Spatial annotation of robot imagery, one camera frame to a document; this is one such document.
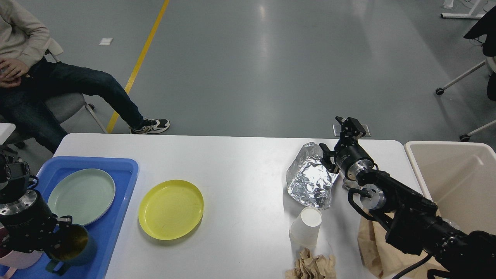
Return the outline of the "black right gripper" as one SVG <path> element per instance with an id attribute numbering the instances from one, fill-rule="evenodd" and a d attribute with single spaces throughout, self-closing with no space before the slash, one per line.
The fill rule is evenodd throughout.
<path id="1" fill-rule="evenodd" d="M 340 116 L 335 119 L 341 127 L 338 143 L 334 151 L 326 144 L 319 143 L 322 150 L 320 162 L 329 173 L 342 172 L 346 179 L 355 181 L 361 172 L 370 171 L 374 167 L 373 159 L 358 144 L 358 139 L 365 136 L 367 131 L 358 119 Z"/>

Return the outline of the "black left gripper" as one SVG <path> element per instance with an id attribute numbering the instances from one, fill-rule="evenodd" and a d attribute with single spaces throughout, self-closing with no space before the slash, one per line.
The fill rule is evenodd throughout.
<path id="1" fill-rule="evenodd" d="M 1 224 L 7 230 L 0 235 L 1 252 L 31 253 L 69 245 L 73 217 L 56 217 L 37 189 L 24 194 L 2 189 Z"/>

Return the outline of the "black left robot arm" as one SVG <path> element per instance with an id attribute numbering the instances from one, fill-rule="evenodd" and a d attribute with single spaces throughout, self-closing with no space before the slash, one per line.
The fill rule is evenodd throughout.
<path id="1" fill-rule="evenodd" d="M 18 153 L 2 145 L 0 155 L 1 247 L 23 253 L 54 251 L 67 239 L 72 217 L 58 217 L 37 190 L 39 178 Z"/>

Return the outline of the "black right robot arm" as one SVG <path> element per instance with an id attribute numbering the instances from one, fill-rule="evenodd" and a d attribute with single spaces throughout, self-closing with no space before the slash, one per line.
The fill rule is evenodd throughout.
<path id="1" fill-rule="evenodd" d="M 495 236 L 475 230 L 466 234 L 436 214 L 438 206 L 378 168 L 358 143 L 366 134 L 358 119 L 336 117 L 340 138 L 332 150 L 324 143 L 321 163 L 327 171 L 342 172 L 358 188 L 348 190 L 348 202 L 363 218 L 378 222 L 386 243 L 405 254 L 427 256 L 395 275 L 396 279 L 435 258 L 444 270 L 429 269 L 427 278 L 494 279 Z"/>

